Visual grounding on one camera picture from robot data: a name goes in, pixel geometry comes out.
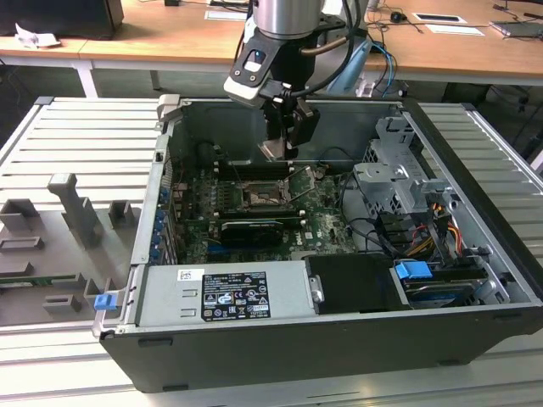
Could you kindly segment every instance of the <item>blue latch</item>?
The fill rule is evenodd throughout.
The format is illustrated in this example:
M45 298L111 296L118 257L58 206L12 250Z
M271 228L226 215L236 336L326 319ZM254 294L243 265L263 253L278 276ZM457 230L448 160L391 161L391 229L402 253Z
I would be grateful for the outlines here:
M99 294L94 299L96 311L111 311L117 309L117 294Z
M395 268L400 279L431 278L434 276L425 261L402 261Z

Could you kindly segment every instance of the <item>blue cable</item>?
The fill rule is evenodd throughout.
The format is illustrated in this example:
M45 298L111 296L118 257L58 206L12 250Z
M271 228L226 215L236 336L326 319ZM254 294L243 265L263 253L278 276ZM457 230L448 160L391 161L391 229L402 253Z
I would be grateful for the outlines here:
M373 46L379 51L381 51L381 53L383 53L384 57L387 59L387 62L389 63L389 68L390 68L389 80L387 82L387 87L384 89L383 95L381 96L382 98L384 98L385 95L387 94L387 91L390 88L390 85L392 85L392 78L394 78L394 71L393 71L394 66L392 65L392 58L390 57L390 54L386 50L384 50L377 44L373 44Z

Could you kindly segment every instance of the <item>green circuit board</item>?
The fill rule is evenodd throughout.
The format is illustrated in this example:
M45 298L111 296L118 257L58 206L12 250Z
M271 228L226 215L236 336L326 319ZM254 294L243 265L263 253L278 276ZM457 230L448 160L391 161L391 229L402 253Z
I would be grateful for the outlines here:
M288 178L275 181L221 181L212 170L201 170L189 175L186 182L182 202L177 203L185 264L297 260L310 254L356 252L337 206L337 176L326 175L314 165L295 167ZM221 223L231 220L221 217L251 210L254 213L244 220L263 220L259 216L262 210L294 214L272 217L285 225L280 244L224 248L218 231Z

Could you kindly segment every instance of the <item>white paper sheet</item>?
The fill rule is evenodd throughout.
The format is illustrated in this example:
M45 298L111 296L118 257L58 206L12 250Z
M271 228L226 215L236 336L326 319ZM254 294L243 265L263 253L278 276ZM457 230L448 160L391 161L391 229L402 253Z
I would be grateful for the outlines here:
M230 11L206 11L205 20L227 20L227 21L245 21L247 13L234 13Z
M437 25L426 24L434 34L460 34L461 36L484 36L484 34L473 27L462 27L461 25Z
M15 38L25 47L38 49L39 47L60 45L60 41L53 34L36 34L21 28L18 24L15 24L15 28L17 29Z

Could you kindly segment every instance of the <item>power supply label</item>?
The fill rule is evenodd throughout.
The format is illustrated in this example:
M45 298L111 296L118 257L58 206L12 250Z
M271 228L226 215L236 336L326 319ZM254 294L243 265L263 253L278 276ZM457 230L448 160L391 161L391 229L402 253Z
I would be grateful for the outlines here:
M204 274L202 319L206 322L270 318L266 273Z

